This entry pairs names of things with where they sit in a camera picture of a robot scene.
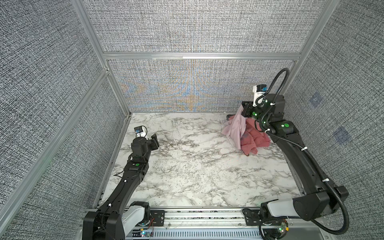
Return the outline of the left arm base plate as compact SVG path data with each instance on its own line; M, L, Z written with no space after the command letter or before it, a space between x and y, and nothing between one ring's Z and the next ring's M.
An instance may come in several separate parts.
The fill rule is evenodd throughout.
M138 223L136 226L140 228L149 228L149 227L163 227L165 222L165 211L164 210L151 210L149 219L143 220L141 223Z

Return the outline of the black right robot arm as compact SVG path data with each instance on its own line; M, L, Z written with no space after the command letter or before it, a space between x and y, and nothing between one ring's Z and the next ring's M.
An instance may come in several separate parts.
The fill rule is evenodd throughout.
M348 190L335 184L310 154L295 124L285 119L285 103L284 96L274 94L266 95L262 106L254 106L251 101L242 102L242 116L253 118L262 132L282 150L301 193L292 199L263 203L263 214L313 221L341 210L347 222L349 215L344 201Z

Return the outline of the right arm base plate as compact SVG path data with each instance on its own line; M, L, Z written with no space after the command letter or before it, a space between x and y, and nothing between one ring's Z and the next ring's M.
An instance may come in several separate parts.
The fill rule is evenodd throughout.
M242 209L242 214L245 218L247 226L260 226L262 221L267 219L268 213L265 208L261 209Z

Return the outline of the light pink cloth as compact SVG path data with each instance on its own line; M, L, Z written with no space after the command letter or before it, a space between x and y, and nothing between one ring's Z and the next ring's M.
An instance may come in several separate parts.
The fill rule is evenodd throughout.
M222 134L230 137L237 149L241 149L241 138L246 131L246 118L242 116L244 108L242 105L238 108L236 114L227 115L228 125L223 128Z

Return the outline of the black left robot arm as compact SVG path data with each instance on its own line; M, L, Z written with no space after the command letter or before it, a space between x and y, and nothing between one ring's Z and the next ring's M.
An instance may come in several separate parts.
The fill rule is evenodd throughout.
M134 202L127 211L125 209L149 169L152 151L159 146L156 134L150 139L136 137L133 140L132 153L120 182L101 207L86 214L83 221L83 240L124 240L136 225L150 222L149 203Z

